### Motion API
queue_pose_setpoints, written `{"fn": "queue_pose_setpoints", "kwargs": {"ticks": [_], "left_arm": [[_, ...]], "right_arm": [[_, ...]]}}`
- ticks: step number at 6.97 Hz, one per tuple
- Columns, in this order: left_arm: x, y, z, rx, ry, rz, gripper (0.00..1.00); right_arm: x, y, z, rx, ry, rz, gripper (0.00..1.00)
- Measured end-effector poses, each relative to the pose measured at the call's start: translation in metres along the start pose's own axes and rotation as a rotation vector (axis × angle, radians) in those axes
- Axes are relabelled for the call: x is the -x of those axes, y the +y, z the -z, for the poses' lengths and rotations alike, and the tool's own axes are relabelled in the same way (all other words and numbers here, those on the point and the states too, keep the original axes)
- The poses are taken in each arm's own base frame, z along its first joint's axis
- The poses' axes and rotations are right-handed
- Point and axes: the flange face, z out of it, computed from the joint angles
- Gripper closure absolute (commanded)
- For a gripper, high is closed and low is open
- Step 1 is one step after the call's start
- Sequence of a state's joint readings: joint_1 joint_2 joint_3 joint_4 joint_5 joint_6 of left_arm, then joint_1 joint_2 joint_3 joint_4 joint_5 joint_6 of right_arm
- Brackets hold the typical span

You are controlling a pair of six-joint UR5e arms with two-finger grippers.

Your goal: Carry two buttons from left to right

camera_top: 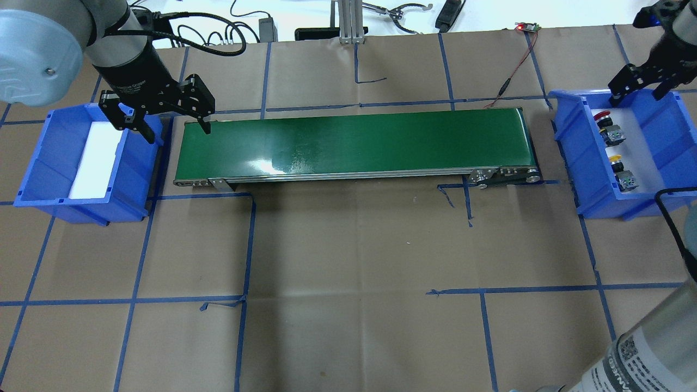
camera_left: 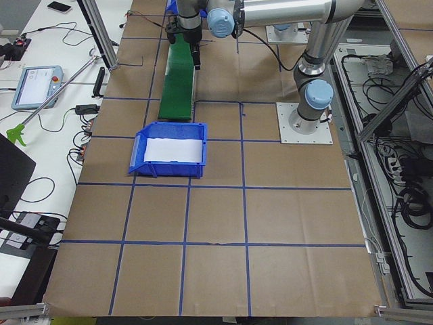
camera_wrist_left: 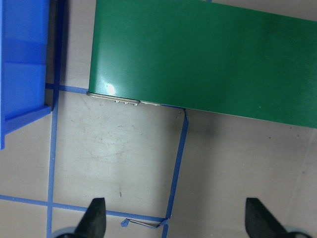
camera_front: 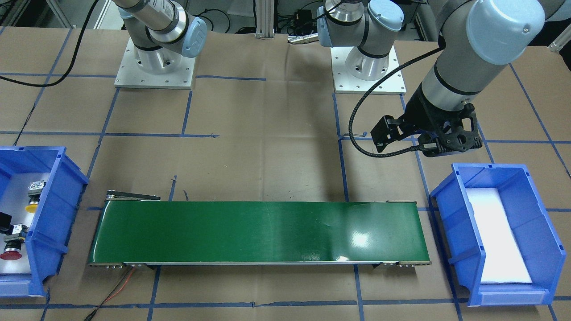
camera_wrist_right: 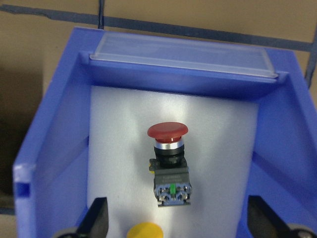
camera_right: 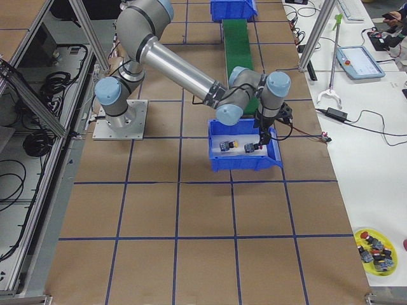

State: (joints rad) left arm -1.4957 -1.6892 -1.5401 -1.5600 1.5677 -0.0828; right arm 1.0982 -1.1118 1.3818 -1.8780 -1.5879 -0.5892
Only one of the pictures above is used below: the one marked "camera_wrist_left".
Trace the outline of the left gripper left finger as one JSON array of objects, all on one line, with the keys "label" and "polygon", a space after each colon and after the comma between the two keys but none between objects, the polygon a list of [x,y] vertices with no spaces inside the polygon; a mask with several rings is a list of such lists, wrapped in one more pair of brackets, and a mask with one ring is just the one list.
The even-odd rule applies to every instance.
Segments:
[{"label": "left gripper left finger", "polygon": [[106,204],[104,198],[94,198],[76,227],[77,238],[103,238],[106,233]]}]

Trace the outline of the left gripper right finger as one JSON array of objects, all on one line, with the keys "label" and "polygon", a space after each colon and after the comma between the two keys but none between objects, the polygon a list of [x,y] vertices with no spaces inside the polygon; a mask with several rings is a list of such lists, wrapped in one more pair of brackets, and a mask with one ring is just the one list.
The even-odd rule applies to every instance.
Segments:
[{"label": "left gripper right finger", "polygon": [[245,229],[250,238],[289,238],[290,235],[258,198],[247,198]]}]

